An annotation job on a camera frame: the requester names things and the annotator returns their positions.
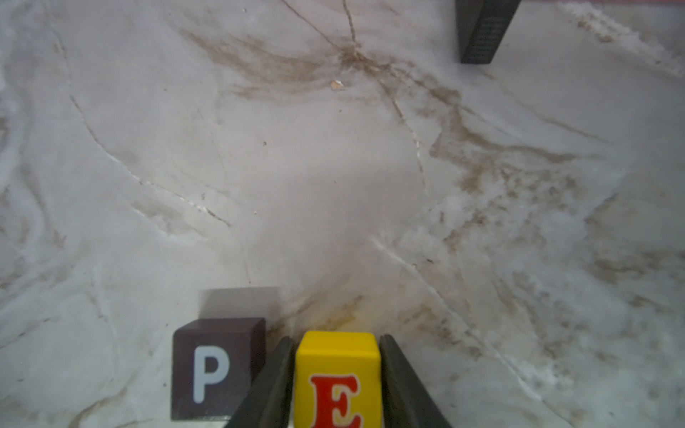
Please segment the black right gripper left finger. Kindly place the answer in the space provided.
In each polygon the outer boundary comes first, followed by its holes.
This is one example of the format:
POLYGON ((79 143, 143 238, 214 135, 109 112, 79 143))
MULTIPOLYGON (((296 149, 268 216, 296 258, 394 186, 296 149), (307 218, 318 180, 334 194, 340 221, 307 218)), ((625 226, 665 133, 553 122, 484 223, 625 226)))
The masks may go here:
POLYGON ((289 336, 283 337, 226 428, 289 426, 294 364, 295 341, 289 336))

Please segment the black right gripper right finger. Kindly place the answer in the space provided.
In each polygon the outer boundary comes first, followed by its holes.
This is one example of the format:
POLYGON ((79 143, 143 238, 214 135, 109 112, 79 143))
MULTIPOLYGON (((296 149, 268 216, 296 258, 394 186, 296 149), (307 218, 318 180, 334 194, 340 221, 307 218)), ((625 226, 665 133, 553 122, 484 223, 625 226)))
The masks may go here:
POLYGON ((392 335, 379 349, 385 427, 451 428, 392 335))

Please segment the dark brown P block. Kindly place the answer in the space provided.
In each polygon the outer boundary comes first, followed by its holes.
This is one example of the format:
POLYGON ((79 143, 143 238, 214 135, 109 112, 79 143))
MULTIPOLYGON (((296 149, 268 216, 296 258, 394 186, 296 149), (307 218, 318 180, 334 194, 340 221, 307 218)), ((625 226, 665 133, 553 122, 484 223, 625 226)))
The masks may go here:
POLYGON ((263 317, 198 319, 172 337, 171 419, 225 421, 267 356, 263 317))

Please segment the yellow E letter block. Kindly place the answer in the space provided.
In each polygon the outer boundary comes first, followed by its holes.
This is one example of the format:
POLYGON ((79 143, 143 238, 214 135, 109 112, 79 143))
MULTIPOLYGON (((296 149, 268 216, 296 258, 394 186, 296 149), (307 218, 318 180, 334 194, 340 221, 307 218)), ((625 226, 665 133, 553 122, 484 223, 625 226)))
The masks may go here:
POLYGON ((380 427, 381 353, 372 333, 308 331, 295 355, 296 427, 380 427))

